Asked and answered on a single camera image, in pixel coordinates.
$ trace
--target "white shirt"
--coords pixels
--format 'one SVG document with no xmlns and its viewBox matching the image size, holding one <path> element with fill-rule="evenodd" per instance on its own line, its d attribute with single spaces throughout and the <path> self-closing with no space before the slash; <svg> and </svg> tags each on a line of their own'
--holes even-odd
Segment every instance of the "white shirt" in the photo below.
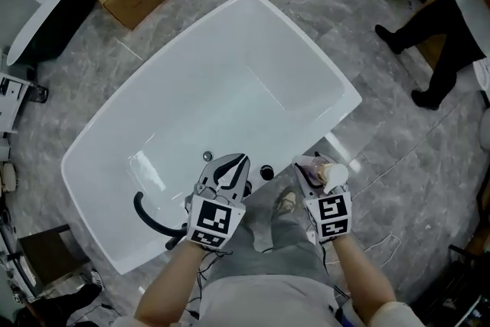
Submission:
<svg viewBox="0 0 490 327">
<path fill-rule="evenodd" d="M 490 8 L 484 0 L 456 0 L 456 4 L 476 44 L 490 57 Z"/>
<path fill-rule="evenodd" d="M 231 276 L 210 284 L 202 298 L 201 318 L 194 327 L 341 327 L 329 308 L 338 308 L 333 289 L 300 276 Z M 356 315 L 346 316 L 356 327 L 363 326 Z M 369 327 L 395 326 L 423 324 L 400 302 L 382 306 L 369 323 Z M 146 326 L 122 317 L 113 327 Z"/>
</svg>

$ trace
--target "black pants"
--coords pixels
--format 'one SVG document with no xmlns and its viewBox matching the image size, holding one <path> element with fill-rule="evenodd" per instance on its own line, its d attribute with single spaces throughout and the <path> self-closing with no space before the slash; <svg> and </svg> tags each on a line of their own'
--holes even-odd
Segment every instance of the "black pants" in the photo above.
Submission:
<svg viewBox="0 0 490 327">
<path fill-rule="evenodd" d="M 447 34 L 446 43 L 424 95 L 428 103 L 437 106 L 456 84 L 456 73 L 485 55 L 466 26 L 456 0 L 436 0 L 420 10 L 395 33 L 394 42 L 405 49 L 435 34 Z"/>
<path fill-rule="evenodd" d="M 46 322 L 47 327 L 66 327 L 68 318 L 78 309 L 85 308 L 99 295 L 100 288 L 97 285 L 84 285 L 78 292 L 66 296 L 55 297 L 54 299 L 39 299 L 32 303 L 32 306 L 41 318 Z M 21 309 L 16 317 L 17 327 L 39 326 L 36 319 L 28 309 Z M 82 326 L 96 326 L 92 322 L 81 322 L 76 324 Z"/>
</svg>

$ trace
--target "gray tile floor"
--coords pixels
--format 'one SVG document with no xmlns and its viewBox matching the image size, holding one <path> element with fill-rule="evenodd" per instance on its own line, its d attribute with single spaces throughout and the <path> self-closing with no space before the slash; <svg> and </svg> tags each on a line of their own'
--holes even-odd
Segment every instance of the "gray tile floor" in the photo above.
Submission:
<svg viewBox="0 0 490 327">
<path fill-rule="evenodd" d="M 8 205 L 17 236 L 70 224 L 105 280 L 102 301 L 121 313 L 133 312 L 139 287 L 146 288 L 168 258 L 120 276 L 81 221 L 60 162 L 88 120 L 146 59 L 224 1 L 168 0 L 134 31 L 95 7 L 65 52 L 39 67 L 50 99 L 29 103 L 19 134 L 11 137 L 20 183 Z M 475 193 L 488 161 L 478 142 L 482 98 L 453 91 L 437 112 L 412 104 L 410 91 L 428 86 L 429 66 L 414 49 L 394 56 L 373 32 L 376 23 L 392 29 L 403 24 L 411 13 L 406 0 L 270 1 L 318 43 L 363 97 L 315 148 L 348 165 L 354 235 L 398 296 L 410 301 L 444 266 L 447 246 L 464 245 L 475 228 Z M 273 199 L 293 182 L 286 170 L 249 200 L 256 212 L 257 249 L 269 241 L 266 220 Z M 328 268 L 343 286 L 335 254 L 328 251 Z M 70 280 L 57 292 L 69 293 L 77 284 Z M 98 309 L 88 319 L 106 325 L 113 314 Z"/>
</svg>

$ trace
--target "shoe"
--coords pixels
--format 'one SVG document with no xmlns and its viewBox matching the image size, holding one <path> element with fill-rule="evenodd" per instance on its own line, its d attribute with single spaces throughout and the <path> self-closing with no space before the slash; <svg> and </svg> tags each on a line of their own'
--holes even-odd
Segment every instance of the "shoe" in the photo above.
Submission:
<svg viewBox="0 0 490 327">
<path fill-rule="evenodd" d="M 273 210 L 273 215 L 278 217 L 283 214 L 294 212 L 296 208 L 296 193 L 292 187 L 286 188 L 281 195 L 277 198 L 276 204 Z"/>
<path fill-rule="evenodd" d="M 401 54 L 403 48 L 401 48 L 400 46 L 394 43 L 394 38 L 393 38 L 394 33 L 391 33 L 381 25 L 374 26 L 374 31 L 376 32 L 376 34 L 379 36 L 381 40 L 383 40 L 388 44 L 388 47 L 390 47 L 391 51 L 394 54 Z"/>
<path fill-rule="evenodd" d="M 90 275 L 92 276 L 92 283 L 97 285 L 100 288 L 100 291 L 103 292 L 106 287 L 104 286 L 104 282 L 102 281 L 102 277 L 95 270 L 90 271 Z"/>
<path fill-rule="evenodd" d="M 427 110 L 438 110 L 439 109 L 439 104 L 435 105 L 431 103 L 425 96 L 424 92 L 420 90 L 412 90 L 412 100 L 414 101 L 415 105 L 419 106 L 420 108 L 425 108 Z"/>
</svg>

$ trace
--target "white bathtub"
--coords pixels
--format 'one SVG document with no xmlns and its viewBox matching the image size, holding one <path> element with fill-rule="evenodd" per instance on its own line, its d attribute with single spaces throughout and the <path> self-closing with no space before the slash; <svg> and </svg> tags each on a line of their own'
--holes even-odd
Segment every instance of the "white bathtub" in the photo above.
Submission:
<svg viewBox="0 0 490 327">
<path fill-rule="evenodd" d="M 126 273 L 165 250 L 165 226 L 186 220 L 183 200 L 205 162 L 243 152 L 253 190 L 328 133 L 361 97 L 339 69 L 267 0 L 230 0 L 147 60 L 103 105 L 65 154 L 61 171 L 111 264 Z"/>
</svg>

